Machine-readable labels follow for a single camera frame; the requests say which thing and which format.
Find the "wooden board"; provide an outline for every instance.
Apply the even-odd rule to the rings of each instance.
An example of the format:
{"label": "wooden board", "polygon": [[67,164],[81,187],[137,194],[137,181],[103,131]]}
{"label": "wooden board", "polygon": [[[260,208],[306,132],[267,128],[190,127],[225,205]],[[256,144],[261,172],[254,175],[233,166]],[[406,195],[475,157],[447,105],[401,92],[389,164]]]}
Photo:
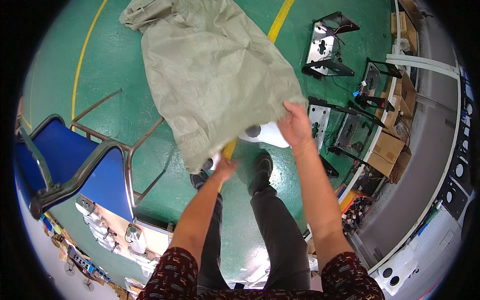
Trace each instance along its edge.
{"label": "wooden board", "polygon": [[[104,218],[108,222],[110,231],[113,231],[117,234],[115,240],[120,244],[121,247],[121,251],[119,252],[119,254],[132,260],[133,258],[128,252],[129,243],[125,240],[125,232],[130,222],[114,214],[113,212],[99,206],[98,204],[96,204],[96,206],[98,208],[98,212],[102,214],[102,218]],[[154,252],[156,254],[156,257],[161,256],[165,252],[165,250],[167,250],[168,235],[137,224],[135,224],[135,226],[142,230],[145,236],[147,249]]]}

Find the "floor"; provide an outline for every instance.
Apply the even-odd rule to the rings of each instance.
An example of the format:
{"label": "floor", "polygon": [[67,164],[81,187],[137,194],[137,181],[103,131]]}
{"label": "floor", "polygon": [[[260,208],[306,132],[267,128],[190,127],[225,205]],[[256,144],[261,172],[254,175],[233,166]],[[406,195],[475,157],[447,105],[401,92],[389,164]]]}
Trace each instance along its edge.
{"label": "floor", "polygon": [[[283,1],[236,0],[236,3],[268,34]],[[25,79],[23,126],[27,131],[35,128],[52,113],[60,114],[68,124],[73,116],[120,88],[122,92],[119,95],[84,117],[81,124],[123,143],[133,144],[160,117],[145,77],[140,33],[118,21],[127,4],[126,0],[105,0],[103,3],[100,0],[76,0],[65,7],[39,45]],[[104,7],[98,13],[100,5]],[[355,71],[354,77],[343,78],[348,83],[338,78],[335,81],[326,78],[320,82],[300,71],[308,50],[312,20],[336,11],[342,11],[360,26],[357,32],[341,35],[346,43],[341,48],[343,63]],[[391,51],[391,11],[388,0],[294,2],[275,45],[294,68],[304,95],[346,106],[347,101],[352,100],[354,86],[362,80],[366,57],[384,60],[385,55]],[[91,28],[94,18],[97,20]],[[91,34],[84,47],[89,29]],[[83,58],[80,69],[79,57]],[[342,119],[342,114],[332,112],[327,133],[338,130]],[[368,140],[366,130],[359,130],[357,135],[359,139]],[[266,149],[274,160],[271,182],[277,189],[278,196],[300,229],[306,229],[300,186],[290,149],[239,140],[233,158],[240,162],[240,168],[222,188],[224,223],[221,270],[227,282],[250,276],[257,265],[252,261],[257,260],[260,264],[267,257],[249,206],[246,188],[250,178],[249,170],[260,149]],[[348,182],[352,176],[352,160],[331,153],[325,155],[325,158],[340,173],[338,179],[332,180],[334,188],[342,182]],[[142,192],[165,166],[166,174],[143,200],[136,213],[176,222],[193,197],[194,189],[190,185],[171,129],[163,123],[135,154],[134,188]],[[146,282],[137,264],[112,255],[95,243],[88,227],[82,224],[80,213],[73,203],[74,198],[55,206],[51,212],[83,250],[92,256],[93,262],[110,272],[117,284],[123,285],[122,279],[125,276]]]}

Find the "blue chair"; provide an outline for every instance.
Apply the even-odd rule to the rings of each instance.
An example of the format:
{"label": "blue chair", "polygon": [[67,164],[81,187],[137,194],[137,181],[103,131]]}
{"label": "blue chair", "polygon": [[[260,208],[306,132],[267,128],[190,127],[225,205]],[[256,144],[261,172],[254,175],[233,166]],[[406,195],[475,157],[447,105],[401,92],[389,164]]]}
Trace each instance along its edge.
{"label": "blue chair", "polygon": [[[88,112],[120,92],[108,95],[82,112],[72,120],[70,128],[65,127],[59,115],[50,115],[30,135],[20,129],[15,145],[15,180],[34,218],[39,219],[52,206],[81,193],[129,222],[135,221],[132,208],[165,170],[140,194],[132,187],[132,157],[164,118],[158,119],[133,146],[78,123]],[[73,132],[72,127],[85,131],[86,138]],[[91,136],[102,142],[92,141]]]}

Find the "stainless steel plate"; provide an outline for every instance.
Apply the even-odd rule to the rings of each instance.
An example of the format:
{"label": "stainless steel plate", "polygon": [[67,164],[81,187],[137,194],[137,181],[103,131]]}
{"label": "stainless steel plate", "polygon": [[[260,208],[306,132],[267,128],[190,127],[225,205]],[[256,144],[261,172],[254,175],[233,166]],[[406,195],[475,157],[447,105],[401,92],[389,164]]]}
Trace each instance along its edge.
{"label": "stainless steel plate", "polygon": [[372,62],[367,64],[367,72],[363,79],[367,85],[362,86],[360,91],[367,93],[369,96],[375,96],[375,90],[377,89],[378,80],[380,78],[380,70]]}
{"label": "stainless steel plate", "polygon": [[353,135],[360,124],[361,114],[356,116],[347,114],[343,120],[342,127],[338,132],[334,146],[348,146],[351,145]]}
{"label": "stainless steel plate", "polygon": [[318,154],[320,154],[320,149],[324,143],[325,131],[328,125],[328,118],[330,117],[330,108],[310,105],[308,117],[312,124],[313,140],[317,145]]}
{"label": "stainless steel plate", "polygon": [[[326,35],[327,28],[320,22],[313,24],[313,34],[310,41],[310,49],[307,56],[307,63],[326,60],[332,57],[335,37]],[[311,67],[312,70],[327,75],[328,69],[325,67]]]}

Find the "maroon patterned shirt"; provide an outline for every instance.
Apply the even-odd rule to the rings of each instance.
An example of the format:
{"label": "maroon patterned shirt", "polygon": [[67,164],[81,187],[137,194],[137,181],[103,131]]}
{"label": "maroon patterned shirt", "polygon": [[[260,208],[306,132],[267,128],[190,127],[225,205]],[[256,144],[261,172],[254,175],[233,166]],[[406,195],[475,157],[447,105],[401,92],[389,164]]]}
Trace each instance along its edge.
{"label": "maroon patterned shirt", "polygon": [[376,281],[353,252],[335,256],[322,270],[323,292],[283,289],[222,289],[197,295],[197,262],[185,249],[163,254],[138,299],[385,299]]}

